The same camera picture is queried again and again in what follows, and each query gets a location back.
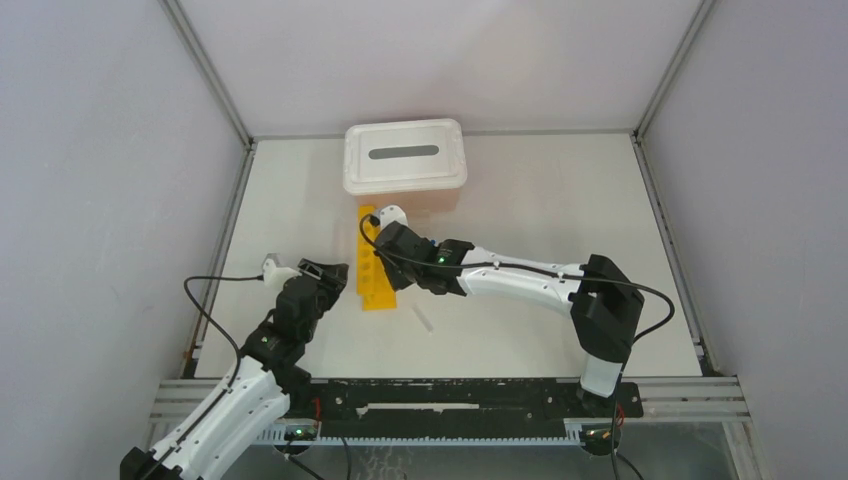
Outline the pink plastic storage bin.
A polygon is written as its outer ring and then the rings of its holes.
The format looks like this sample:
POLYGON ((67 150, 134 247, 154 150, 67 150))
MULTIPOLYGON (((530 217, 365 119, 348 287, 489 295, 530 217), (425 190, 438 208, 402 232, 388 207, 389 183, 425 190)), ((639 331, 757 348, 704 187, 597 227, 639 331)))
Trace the pink plastic storage bin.
POLYGON ((378 192, 353 195, 359 205, 384 208, 397 205, 406 212, 444 213, 456 209, 462 188, 378 192))

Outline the yellow test tube rack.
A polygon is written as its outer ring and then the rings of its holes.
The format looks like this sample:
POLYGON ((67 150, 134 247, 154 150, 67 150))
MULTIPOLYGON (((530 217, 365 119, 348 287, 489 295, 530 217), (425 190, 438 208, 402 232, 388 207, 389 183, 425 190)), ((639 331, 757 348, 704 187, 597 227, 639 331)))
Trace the yellow test tube rack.
POLYGON ((383 264, 366 239, 373 240, 379 232, 368 220, 357 230, 356 292, 362 299, 364 311, 393 310, 397 308, 396 294, 392 290, 383 264))

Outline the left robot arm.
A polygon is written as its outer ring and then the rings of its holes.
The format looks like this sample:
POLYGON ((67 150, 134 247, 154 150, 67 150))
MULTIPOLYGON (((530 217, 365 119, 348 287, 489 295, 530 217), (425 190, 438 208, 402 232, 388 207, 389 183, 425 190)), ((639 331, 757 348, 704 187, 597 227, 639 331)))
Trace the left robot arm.
POLYGON ((290 268, 267 258, 257 278, 275 291, 274 306, 201 403, 153 446, 124 456, 120 478, 219 479, 273 422, 305 414, 311 376, 297 363, 340 299, 348 272, 346 263, 302 259, 290 268))

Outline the translucent white bin lid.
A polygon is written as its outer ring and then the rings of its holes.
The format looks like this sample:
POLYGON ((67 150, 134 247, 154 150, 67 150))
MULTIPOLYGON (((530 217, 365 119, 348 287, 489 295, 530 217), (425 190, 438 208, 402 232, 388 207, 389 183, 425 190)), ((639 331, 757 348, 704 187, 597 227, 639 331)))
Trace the translucent white bin lid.
POLYGON ((449 118, 355 125, 343 153, 353 196, 455 190, 468 177, 462 130, 449 118))

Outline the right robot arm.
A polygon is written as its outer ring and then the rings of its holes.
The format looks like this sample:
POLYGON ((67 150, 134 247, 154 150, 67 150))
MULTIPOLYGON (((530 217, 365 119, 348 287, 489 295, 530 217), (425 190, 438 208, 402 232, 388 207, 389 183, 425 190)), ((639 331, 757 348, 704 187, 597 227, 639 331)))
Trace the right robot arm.
POLYGON ((521 260, 468 241, 437 243, 400 221, 382 222, 370 243, 395 291, 416 285, 434 295, 511 298, 567 317, 586 354, 579 406, 602 416, 616 405, 645 298, 609 258, 591 255, 582 264, 521 260))

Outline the clear tube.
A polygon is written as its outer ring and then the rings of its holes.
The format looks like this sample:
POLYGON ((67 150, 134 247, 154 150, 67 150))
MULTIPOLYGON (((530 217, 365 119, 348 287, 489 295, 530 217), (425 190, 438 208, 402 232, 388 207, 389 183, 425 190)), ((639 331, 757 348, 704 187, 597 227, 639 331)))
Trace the clear tube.
POLYGON ((431 323, 431 321, 429 320, 429 318, 425 315, 423 310, 420 308, 420 306, 417 305, 417 304, 414 304, 411 307, 411 309, 412 309, 414 315, 416 316, 416 318, 419 320, 419 322, 422 324, 424 329, 427 331, 427 333, 432 334, 434 332, 434 326, 431 323))

